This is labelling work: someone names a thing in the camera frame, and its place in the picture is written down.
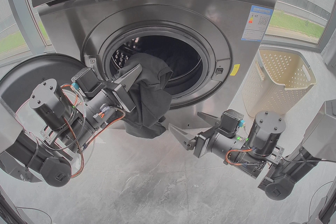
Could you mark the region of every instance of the marble floor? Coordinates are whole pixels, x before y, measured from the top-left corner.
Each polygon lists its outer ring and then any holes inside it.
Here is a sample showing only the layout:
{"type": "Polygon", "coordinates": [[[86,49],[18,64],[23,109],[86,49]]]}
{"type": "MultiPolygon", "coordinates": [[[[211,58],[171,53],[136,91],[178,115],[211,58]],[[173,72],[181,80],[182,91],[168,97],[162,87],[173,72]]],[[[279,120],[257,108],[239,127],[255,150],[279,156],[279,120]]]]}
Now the marble floor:
{"type": "MultiPolygon", "coordinates": [[[[336,98],[336,77],[320,54],[300,52],[317,85],[284,116],[287,128],[279,144],[285,153],[300,143],[322,103],[336,98]]],[[[246,115],[249,129],[253,119],[247,116],[241,92],[230,108],[246,115]]],[[[197,159],[168,131],[145,140],[108,129],[97,140],[81,176],[65,187],[18,181],[1,170],[0,184],[17,206],[42,209],[57,224],[288,224],[307,221],[313,193],[334,179],[336,165],[318,164],[283,201],[270,200],[257,188],[265,174],[266,168],[253,180],[210,153],[197,159]]],[[[328,188],[315,195],[312,210],[328,188]]],[[[27,214],[36,223],[48,223],[39,212],[27,214]]]]}

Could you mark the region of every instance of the front-load washing machine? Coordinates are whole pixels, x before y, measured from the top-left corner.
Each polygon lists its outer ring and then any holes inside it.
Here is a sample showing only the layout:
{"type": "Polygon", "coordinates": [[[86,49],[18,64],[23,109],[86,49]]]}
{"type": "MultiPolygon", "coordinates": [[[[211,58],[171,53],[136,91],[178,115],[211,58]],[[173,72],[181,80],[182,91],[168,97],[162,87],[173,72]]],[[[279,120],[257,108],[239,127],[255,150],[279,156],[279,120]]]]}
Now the front-load washing machine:
{"type": "Polygon", "coordinates": [[[236,95],[267,29],[276,0],[32,0],[57,53],[110,79],[143,52],[174,71],[167,121],[207,127],[236,95]]]}

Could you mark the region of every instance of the laundry basket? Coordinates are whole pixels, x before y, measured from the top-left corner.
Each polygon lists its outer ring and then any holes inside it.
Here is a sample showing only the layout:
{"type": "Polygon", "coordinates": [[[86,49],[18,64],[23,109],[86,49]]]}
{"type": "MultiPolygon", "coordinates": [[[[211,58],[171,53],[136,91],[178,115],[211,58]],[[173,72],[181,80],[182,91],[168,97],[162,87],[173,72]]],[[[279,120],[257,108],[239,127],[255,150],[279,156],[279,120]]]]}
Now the laundry basket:
{"type": "Polygon", "coordinates": [[[313,71],[295,50],[260,46],[243,86],[247,113],[287,113],[316,84],[313,71]]]}

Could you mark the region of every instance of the qr code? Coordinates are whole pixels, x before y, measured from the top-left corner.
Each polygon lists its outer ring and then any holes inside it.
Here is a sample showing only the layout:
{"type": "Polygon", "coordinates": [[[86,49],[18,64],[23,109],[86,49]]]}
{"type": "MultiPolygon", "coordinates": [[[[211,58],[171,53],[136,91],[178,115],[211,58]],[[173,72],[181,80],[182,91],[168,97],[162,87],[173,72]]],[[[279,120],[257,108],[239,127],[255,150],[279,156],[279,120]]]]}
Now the qr code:
{"type": "Polygon", "coordinates": [[[268,23],[268,17],[260,16],[260,19],[258,21],[258,25],[267,25],[268,23]]]}

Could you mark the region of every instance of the washing machine door opening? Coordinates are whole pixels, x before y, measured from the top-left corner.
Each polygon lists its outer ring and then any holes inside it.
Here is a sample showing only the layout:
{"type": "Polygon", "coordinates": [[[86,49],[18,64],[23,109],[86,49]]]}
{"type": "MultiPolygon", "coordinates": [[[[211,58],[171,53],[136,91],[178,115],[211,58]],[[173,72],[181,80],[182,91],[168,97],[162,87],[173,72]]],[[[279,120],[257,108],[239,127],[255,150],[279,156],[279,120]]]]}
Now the washing machine door opening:
{"type": "Polygon", "coordinates": [[[178,38],[151,35],[125,40],[111,55],[109,62],[111,74],[122,68],[136,53],[147,53],[167,63],[173,75],[165,91],[174,97],[195,86],[203,73],[202,58],[193,46],[178,38]]]}

